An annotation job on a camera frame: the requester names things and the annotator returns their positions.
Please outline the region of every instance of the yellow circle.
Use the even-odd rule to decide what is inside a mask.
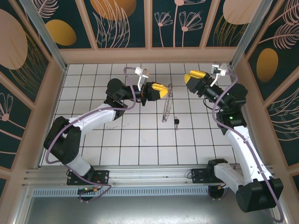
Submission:
[[[63,46],[70,46],[76,42],[76,33],[73,28],[62,20],[50,20],[46,23],[53,40]]]
[[[256,63],[256,73],[259,80],[266,83],[274,76],[278,66],[278,55],[271,48],[264,49]]]
[[[8,12],[0,9],[0,64],[12,70],[25,63],[28,52],[22,25]]]
[[[122,15],[118,12],[115,3],[120,12],[123,9],[129,17],[136,9],[136,0],[90,0],[94,10],[103,18],[108,20],[121,20]]]
[[[226,0],[223,5],[224,19],[235,25],[249,23],[260,0]]]

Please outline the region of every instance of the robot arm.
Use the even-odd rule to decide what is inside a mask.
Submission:
[[[213,74],[223,76],[222,69],[215,67]],[[190,92],[197,94],[199,97],[204,96],[210,102],[215,103],[223,90],[215,84],[215,80],[206,72],[191,71],[185,74],[185,83]],[[274,179],[266,166],[261,161],[249,135],[247,124],[243,118],[241,107],[246,103],[247,90],[241,84],[235,84],[218,103],[220,111],[216,113],[219,122],[241,133],[253,149],[258,163],[262,167],[262,173],[267,180],[277,198],[283,189],[280,179]],[[235,155],[240,162],[243,176],[236,172],[225,159],[216,159],[208,162],[206,167],[209,178],[218,178],[226,186],[230,187],[236,194],[239,207],[244,212],[274,208],[276,203],[268,189],[262,173],[246,143],[232,130],[220,125],[223,135],[232,145]]]
[[[133,85],[133,90],[136,99],[140,100],[143,106],[145,106],[146,101],[156,101],[167,95],[168,89],[165,86],[154,82],[147,83],[149,74],[147,70],[136,68],[135,72],[140,78],[138,85]],[[109,81],[106,94],[107,98],[104,104],[91,112],[70,119],[65,119],[64,117],[55,119],[44,141],[44,147],[49,149],[54,138],[64,127],[83,117],[77,123],[67,128],[64,134],[59,136],[50,152],[60,162],[88,181],[94,178],[94,168],[78,153],[81,136],[101,124],[118,119],[125,112],[124,110],[116,109],[102,110],[102,108],[127,108],[128,106],[123,103],[123,100],[133,100],[133,93],[130,86],[126,86],[117,78]]]

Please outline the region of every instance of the black mounting plate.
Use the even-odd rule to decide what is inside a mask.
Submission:
[[[206,169],[191,169],[192,183],[218,183],[219,185],[223,183],[222,180],[218,178],[210,179]]]
[[[109,170],[95,170],[94,171],[94,178],[91,180],[91,182],[98,183],[99,180],[101,181],[102,184],[108,184],[109,180]],[[66,185],[92,185],[89,183],[86,183],[85,181],[79,179],[73,172],[69,172],[67,176],[67,182]]]

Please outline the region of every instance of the white tile floor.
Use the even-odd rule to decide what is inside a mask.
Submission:
[[[137,104],[121,118],[97,127],[83,136],[80,143],[80,153],[90,164],[206,164],[215,158],[236,163],[232,147],[212,119],[212,111],[204,106],[203,99],[191,94],[184,83],[185,73],[190,70],[210,72],[211,64],[72,64],[55,118],[75,117],[100,106],[106,99],[105,91],[111,78],[128,84],[123,74],[125,66],[141,66],[150,70],[150,81],[174,85],[171,115],[166,123],[161,121],[165,100],[158,100],[147,102],[145,107]],[[133,73],[130,71],[129,78],[137,84],[138,76]],[[229,77],[218,81],[223,88],[229,84]],[[132,102],[126,100],[125,104],[130,106]],[[180,120],[178,131],[174,117]],[[47,165],[44,154],[41,165]]]

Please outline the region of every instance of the key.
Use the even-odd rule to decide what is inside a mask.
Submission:
[[[179,119],[177,117],[174,118],[174,124],[176,126],[176,130],[178,130]]]

